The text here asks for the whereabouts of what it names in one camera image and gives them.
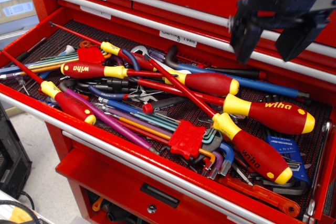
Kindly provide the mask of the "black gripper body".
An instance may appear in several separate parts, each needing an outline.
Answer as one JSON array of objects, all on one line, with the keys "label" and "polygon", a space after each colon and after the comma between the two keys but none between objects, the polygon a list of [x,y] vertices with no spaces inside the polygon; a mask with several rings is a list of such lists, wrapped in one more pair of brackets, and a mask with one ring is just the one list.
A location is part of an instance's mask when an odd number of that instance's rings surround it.
[{"label": "black gripper body", "polygon": [[239,0],[236,28],[278,29],[322,26],[335,10],[334,0]]}]

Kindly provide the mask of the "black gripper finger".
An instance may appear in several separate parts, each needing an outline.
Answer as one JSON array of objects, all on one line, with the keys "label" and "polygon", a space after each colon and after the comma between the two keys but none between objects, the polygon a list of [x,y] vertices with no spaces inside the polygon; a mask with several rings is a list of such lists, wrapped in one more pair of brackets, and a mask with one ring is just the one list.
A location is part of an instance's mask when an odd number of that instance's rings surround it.
[{"label": "black gripper finger", "polygon": [[236,59],[242,64],[247,64],[264,31],[259,18],[257,16],[248,18],[230,17],[229,27],[232,33],[230,45],[234,50]]},{"label": "black gripper finger", "polygon": [[298,57],[319,36],[328,24],[328,19],[299,19],[285,28],[275,45],[285,62]]}]

